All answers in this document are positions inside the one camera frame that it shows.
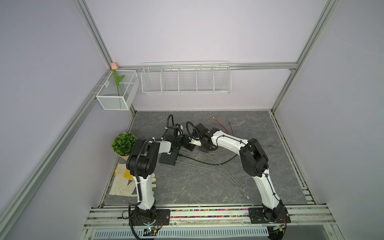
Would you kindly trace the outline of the small ribbed black switch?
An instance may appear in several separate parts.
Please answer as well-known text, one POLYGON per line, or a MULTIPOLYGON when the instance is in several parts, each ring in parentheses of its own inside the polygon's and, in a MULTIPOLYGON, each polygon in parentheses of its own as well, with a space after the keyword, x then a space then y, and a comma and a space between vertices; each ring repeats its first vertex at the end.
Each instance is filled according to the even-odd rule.
POLYGON ((192 152, 194 150, 195 146, 196 145, 194 145, 194 144, 188 143, 188 144, 184 145, 184 148, 192 152))

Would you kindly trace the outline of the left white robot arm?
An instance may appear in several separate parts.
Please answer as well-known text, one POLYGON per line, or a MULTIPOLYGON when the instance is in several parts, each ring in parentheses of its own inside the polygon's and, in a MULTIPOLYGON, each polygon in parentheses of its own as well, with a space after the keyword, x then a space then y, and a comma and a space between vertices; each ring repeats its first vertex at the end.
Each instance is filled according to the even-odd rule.
POLYGON ((180 148, 187 143, 183 126, 176 124, 166 128, 163 137, 137 140, 127 160, 126 168, 133 176, 138 202, 136 207, 149 211, 155 207, 152 190, 152 174, 157 163, 174 166, 180 148))

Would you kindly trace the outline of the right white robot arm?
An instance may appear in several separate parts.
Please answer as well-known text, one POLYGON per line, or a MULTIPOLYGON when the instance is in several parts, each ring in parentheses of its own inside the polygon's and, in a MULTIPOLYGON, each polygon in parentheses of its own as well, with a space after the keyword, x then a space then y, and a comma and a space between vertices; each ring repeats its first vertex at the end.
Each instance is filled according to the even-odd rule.
POLYGON ((191 144, 206 150, 227 149, 241 158, 244 171, 251 176, 260 192, 265 219, 275 222, 287 218, 287 209, 276 193, 269 171, 269 158, 256 139, 240 139, 220 131, 207 129, 202 124, 194 127, 190 134, 191 144))

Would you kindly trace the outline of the green artificial plant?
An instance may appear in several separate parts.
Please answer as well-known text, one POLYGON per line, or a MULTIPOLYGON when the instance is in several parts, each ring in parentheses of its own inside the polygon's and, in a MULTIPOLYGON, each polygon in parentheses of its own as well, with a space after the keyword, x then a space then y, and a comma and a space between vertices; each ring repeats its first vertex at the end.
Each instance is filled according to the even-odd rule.
POLYGON ((129 156, 137 140, 137 137, 131 132, 120 133, 115 137, 112 149, 120 156, 129 156))

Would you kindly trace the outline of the beige plant pot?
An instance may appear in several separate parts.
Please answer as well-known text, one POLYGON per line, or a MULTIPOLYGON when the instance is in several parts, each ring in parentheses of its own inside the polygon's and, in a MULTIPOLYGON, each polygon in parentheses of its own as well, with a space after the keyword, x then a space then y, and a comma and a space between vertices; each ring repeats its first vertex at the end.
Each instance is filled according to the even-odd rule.
POLYGON ((125 160, 125 161, 127 161, 127 160, 129 159, 129 156, 121 156, 121 155, 120 155, 120 157, 121 157, 123 160, 125 160))

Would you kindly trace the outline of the white mesh square basket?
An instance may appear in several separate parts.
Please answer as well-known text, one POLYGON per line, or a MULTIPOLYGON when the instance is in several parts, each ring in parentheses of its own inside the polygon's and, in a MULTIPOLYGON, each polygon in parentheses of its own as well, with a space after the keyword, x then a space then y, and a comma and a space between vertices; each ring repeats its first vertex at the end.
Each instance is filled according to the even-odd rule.
POLYGON ((96 97, 104 110, 129 111, 139 86, 136 71, 112 70, 96 97))

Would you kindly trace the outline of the yellow white work glove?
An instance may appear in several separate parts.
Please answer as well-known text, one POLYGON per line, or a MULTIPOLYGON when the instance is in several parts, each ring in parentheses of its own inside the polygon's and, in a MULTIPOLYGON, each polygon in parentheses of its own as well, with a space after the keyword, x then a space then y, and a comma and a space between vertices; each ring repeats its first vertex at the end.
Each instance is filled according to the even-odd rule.
POLYGON ((118 164, 114 171, 114 180, 109 195, 137 197, 136 184, 125 164, 118 164))

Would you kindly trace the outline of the pink artificial tulip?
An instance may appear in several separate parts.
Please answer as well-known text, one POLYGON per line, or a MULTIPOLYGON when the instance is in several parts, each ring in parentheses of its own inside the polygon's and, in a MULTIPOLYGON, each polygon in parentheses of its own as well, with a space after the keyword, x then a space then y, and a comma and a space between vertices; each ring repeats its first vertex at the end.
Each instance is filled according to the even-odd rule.
POLYGON ((120 96, 119 85, 120 85, 120 82, 124 79, 125 75, 119 76, 117 73, 118 69, 119 69, 119 66, 116 63, 111 63, 111 70, 112 70, 114 78, 115 78, 118 96, 120 96))

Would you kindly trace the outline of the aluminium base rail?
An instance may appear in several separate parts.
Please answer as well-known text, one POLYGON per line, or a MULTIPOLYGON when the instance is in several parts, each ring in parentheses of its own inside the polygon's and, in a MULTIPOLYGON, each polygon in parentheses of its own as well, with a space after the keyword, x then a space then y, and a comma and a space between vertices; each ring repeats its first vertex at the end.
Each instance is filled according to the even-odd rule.
POLYGON ((82 240, 341 240, 325 205, 291 205, 268 222, 253 205, 163 205, 152 223, 129 215, 127 206, 92 209, 82 240))

